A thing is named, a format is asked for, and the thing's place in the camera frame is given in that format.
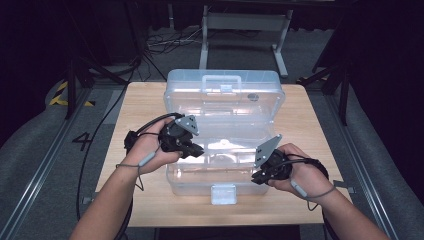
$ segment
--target wrist strap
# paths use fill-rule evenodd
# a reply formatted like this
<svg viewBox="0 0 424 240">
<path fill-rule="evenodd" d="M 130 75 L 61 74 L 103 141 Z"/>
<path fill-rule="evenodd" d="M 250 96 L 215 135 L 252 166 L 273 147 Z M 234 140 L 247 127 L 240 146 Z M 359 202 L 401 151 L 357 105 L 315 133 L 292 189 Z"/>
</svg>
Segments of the wrist strap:
<svg viewBox="0 0 424 240">
<path fill-rule="evenodd" d="M 315 208 L 318 207 L 318 204 L 316 204 L 313 208 L 310 207 L 309 202 L 311 201 L 312 198 L 323 197 L 323 196 L 331 193 L 332 191 L 334 191 L 336 189 L 336 186 L 333 185 L 333 187 L 330 190 L 328 190 L 328 191 L 326 191 L 324 193 L 318 194 L 316 196 L 308 196 L 308 194 L 306 193 L 306 191 L 303 190 L 303 188 L 300 187 L 293 179 L 290 179 L 290 184 L 302 196 L 302 198 L 307 201 L 309 211 L 313 211 L 313 210 L 315 210 Z"/>
<path fill-rule="evenodd" d="M 143 186 L 143 182 L 141 181 L 141 177 L 140 177 L 140 170 L 141 170 L 141 166 L 140 165 L 129 165 L 129 164 L 125 164 L 125 163 L 118 163 L 115 165 L 116 168 L 118 167 L 133 167 L 133 168 L 137 168 L 137 173 L 138 173 L 138 180 L 140 181 L 140 186 L 136 183 L 135 185 L 140 188 L 141 191 L 144 191 L 144 186 Z"/>
</svg>

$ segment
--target metal rail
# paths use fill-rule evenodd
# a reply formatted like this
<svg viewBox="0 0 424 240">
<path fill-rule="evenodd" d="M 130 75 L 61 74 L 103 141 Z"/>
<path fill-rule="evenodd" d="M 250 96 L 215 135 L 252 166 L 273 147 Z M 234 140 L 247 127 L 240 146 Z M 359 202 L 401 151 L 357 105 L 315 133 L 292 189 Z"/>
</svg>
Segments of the metal rail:
<svg viewBox="0 0 424 240">
<path fill-rule="evenodd" d="M 338 105 L 333 96 L 325 96 L 325 100 L 330 107 L 331 113 L 337 122 L 337 127 L 342 134 L 349 152 L 352 156 L 352 164 L 358 180 L 364 190 L 365 197 L 367 198 L 368 204 L 374 214 L 377 225 L 388 235 L 390 239 L 399 239 L 393 225 L 387 215 L 384 205 L 381 201 L 380 195 L 378 194 L 370 175 L 364 165 L 364 162 L 359 155 L 355 143 L 352 140 L 350 132 L 346 126 L 342 124 L 338 115 Z"/>
<path fill-rule="evenodd" d="M 68 120 L 65 120 L 62 123 L 57 135 L 53 140 L 52 145 L 44 156 L 33 178 L 26 187 L 21 200 L 16 205 L 15 210 L 1 231 L 0 239 L 13 239 L 15 237 L 38 193 L 40 192 L 41 187 L 43 186 L 51 168 L 56 162 L 57 155 L 63 145 L 63 141 L 66 135 L 69 133 L 69 130 L 77 118 L 79 111 L 87 101 L 91 89 L 81 89 L 80 91 L 81 93 L 77 101 L 76 111 Z"/>
</svg>

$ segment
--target human hand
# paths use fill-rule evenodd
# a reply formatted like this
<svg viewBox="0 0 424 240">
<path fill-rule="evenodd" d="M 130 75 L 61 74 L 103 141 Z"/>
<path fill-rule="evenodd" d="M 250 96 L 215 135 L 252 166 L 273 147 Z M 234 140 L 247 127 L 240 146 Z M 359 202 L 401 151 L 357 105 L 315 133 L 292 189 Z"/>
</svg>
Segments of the human hand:
<svg viewBox="0 0 424 240">
<path fill-rule="evenodd" d="M 181 156 L 180 152 L 163 152 L 158 141 L 160 130 L 172 120 L 172 118 L 160 120 L 141 132 L 140 137 L 122 163 L 138 165 L 147 155 L 156 152 L 155 156 L 140 168 L 140 174 L 146 174 L 155 171 L 165 164 L 178 161 Z"/>
<path fill-rule="evenodd" d="M 278 148 L 278 150 L 288 155 L 290 160 L 299 159 L 299 157 L 293 155 L 290 156 L 290 154 L 309 158 L 306 153 L 304 153 L 299 147 L 292 143 L 282 145 Z M 289 179 L 269 180 L 268 185 L 271 187 L 275 187 L 278 190 L 291 192 L 298 197 L 301 196 L 290 184 L 291 180 L 294 180 L 299 186 L 301 186 L 301 188 L 308 194 L 308 196 L 318 196 L 333 188 L 332 184 L 330 183 L 330 181 L 328 181 L 324 174 L 322 174 L 322 172 L 313 165 L 295 163 L 292 164 L 292 166 L 293 170 Z"/>
</svg>

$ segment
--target wooden table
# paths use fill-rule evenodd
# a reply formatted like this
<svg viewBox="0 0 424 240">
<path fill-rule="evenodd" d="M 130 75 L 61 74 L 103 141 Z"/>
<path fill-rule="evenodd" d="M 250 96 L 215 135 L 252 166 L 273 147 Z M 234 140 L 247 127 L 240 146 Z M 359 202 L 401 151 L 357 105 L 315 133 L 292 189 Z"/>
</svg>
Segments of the wooden table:
<svg viewBox="0 0 424 240">
<path fill-rule="evenodd" d="M 292 142 L 327 168 L 330 180 L 343 181 L 305 89 L 282 85 L 286 101 L 275 117 L 280 144 Z M 124 138 L 129 130 L 166 113 L 166 83 L 131 83 L 106 155 L 96 191 L 99 191 L 125 157 Z M 291 193 L 269 189 L 265 195 L 237 196 L 236 205 L 211 205 L 210 196 L 176 196 L 166 180 L 165 167 L 143 175 L 145 191 L 136 188 L 129 226 L 243 226 L 322 223 L 320 208 L 311 212 L 306 201 Z M 340 189 L 350 199 L 345 189 Z"/>
</svg>

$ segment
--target black controller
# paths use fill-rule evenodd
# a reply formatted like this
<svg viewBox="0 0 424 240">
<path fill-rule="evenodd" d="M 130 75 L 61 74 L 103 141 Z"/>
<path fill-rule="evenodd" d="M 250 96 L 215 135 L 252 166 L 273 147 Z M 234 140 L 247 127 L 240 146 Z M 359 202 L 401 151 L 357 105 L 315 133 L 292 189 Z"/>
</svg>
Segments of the black controller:
<svg viewBox="0 0 424 240">
<path fill-rule="evenodd" d="M 194 116 L 177 118 L 166 124 L 159 134 L 159 141 L 164 152 L 181 151 L 181 158 L 199 157 L 203 148 L 193 143 L 193 134 L 199 135 Z"/>
<path fill-rule="evenodd" d="M 124 140 L 127 154 L 134 146 L 140 135 L 143 134 L 143 130 L 147 129 L 157 121 L 169 116 L 175 116 L 175 119 L 166 124 L 161 129 L 158 136 L 162 150 L 164 152 L 181 151 L 183 153 L 182 158 L 186 158 L 188 156 L 199 157 L 202 155 L 204 153 L 203 148 L 191 141 L 193 134 L 199 135 L 196 118 L 193 115 L 185 116 L 177 113 L 167 114 L 156 118 L 149 124 L 140 128 L 138 131 L 129 131 Z"/>
<path fill-rule="evenodd" d="M 261 185 L 264 183 L 267 184 L 270 179 L 288 179 L 293 170 L 292 164 L 294 163 L 311 164 L 318 168 L 328 179 L 327 169 L 319 160 L 312 158 L 290 160 L 285 153 L 275 149 L 280 139 L 281 135 L 278 135 L 257 148 L 255 167 L 260 166 L 261 170 L 252 174 L 252 182 Z"/>
</svg>

